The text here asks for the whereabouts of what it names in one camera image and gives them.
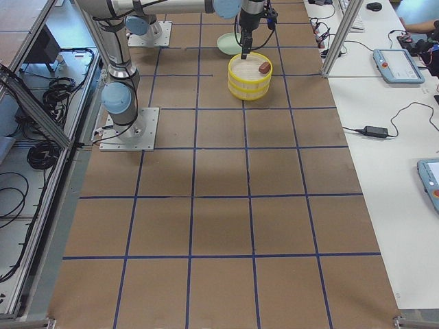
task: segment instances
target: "green plate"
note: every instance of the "green plate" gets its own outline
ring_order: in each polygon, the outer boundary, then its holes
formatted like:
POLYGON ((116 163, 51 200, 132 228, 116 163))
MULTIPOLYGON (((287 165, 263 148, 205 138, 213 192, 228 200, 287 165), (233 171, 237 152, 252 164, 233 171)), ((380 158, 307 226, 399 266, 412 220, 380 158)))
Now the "green plate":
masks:
POLYGON ((227 55, 237 55, 242 52, 242 48, 237 44, 234 33, 226 33, 220 36, 217 40, 217 46, 220 51, 227 55))

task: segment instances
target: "yellow container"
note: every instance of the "yellow container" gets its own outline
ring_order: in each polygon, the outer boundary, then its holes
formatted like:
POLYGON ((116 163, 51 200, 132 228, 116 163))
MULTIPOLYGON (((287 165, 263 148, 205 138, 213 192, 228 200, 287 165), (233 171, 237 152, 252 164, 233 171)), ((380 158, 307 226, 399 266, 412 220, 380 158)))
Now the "yellow container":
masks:
POLYGON ((238 54, 228 63, 227 86, 236 98, 254 101, 268 92, 272 73, 273 64, 264 55, 250 53, 246 60, 242 60, 241 54, 238 54), (270 70, 266 74, 259 72, 259 67, 264 62, 270 63, 270 70))

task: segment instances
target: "black mouse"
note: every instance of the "black mouse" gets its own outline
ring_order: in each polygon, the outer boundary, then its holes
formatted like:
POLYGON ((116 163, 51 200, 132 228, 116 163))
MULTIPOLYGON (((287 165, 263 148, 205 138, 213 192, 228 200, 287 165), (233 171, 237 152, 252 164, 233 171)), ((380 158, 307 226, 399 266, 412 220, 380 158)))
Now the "black mouse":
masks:
POLYGON ((366 5, 366 8, 372 10, 373 12, 379 12, 381 9, 383 9, 383 5, 381 5, 379 2, 371 2, 366 5))

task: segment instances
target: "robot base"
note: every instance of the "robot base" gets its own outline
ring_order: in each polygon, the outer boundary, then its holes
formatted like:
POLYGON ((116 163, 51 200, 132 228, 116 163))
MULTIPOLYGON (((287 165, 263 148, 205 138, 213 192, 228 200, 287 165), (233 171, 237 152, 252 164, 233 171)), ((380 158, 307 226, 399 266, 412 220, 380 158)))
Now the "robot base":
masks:
POLYGON ((128 40, 128 46, 132 48, 169 47, 172 22, 158 22, 158 24, 162 28, 162 35, 156 40, 146 41, 140 36, 132 34, 128 40))
MULTIPOLYGON (((133 137, 129 141, 113 137, 116 134, 114 130, 104 131, 102 138, 109 138, 107 141, 101 142, 99 149, 101 151, 154 151, 154 144, 156 141, 157 123, 158 123, 158 108, 140 108, 139 117, 137 120, 143 120, 146 129, 140 137, 133 137)), ((112 119, 108 116, 106 125, 112 125, 112 119)))

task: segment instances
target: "blue joint cap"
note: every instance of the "blue joint cap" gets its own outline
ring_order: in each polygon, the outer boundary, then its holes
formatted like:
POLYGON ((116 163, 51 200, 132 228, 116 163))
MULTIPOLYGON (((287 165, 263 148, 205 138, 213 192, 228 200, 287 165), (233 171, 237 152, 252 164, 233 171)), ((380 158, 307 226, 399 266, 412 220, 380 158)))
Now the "blue joint cap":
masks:
POLYGON ((126 85, 120 82, 113 82, 105 86, 102 91, 101 100, 109 113, 121 114, 130 107, 132 95, 126 85))
POLYGON ((148 32, 150 24, 147 22, 146 18, 129 16, 125 20, 125 26, 131 31, 131 33, 137 36, 142 36, 148 32))
POLYGON ((232 19, 241 10, 241 0, 214 0, 213 9, 222 19, 232 19))

